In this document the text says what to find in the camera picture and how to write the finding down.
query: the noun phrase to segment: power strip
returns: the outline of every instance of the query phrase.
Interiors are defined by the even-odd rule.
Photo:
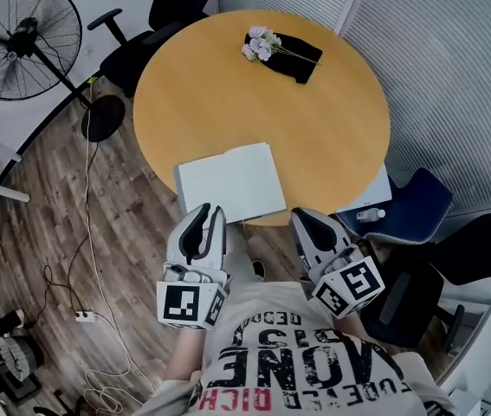
[[[77,322],[97,322],[97,315],[93,311],[76,311],[75,320]]]

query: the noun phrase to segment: blue chair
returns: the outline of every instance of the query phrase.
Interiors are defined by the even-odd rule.
[[[357,237],[376,242],[419,245],[436,233],[453,201],[451,191],[425,168],[419,168],[409,183],[397,188],[390,179],[392,199],[373,207],[385,210],[385,217],[363,224],[357,213],[366,208],[336,213],[336,218]]]

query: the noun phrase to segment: fan base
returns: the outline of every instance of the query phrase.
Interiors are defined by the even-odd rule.
[[[93,102],[91,122],[87,135],[89,112],[81,119],[81,133],[90,142],[96,143],[108,139],[120,127],[126,113],[124,102],[116,95],[104,95]]]

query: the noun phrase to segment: shoe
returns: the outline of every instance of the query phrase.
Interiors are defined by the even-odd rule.
[[[255,274],[264,280],[264,275],[266,273],[266,270],[264,269],[264,263],[260,260],[254,260],[253,261],[253,270],[255,271]]]
[[[25,323],[26,315],[21,309],[16,310],[16,315],[18,316],[18,319],[20,319],[20,325],[18,325],[16,328],[22,328],[23,324]]]

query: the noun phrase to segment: white bottle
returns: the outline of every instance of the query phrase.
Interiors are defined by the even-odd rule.
[[[378,208],[370,208],[368,210],[359,211],[357,213],[357,220],[363,224],[369,222],[377,222],[379,219],[385,217],[385,211]]]

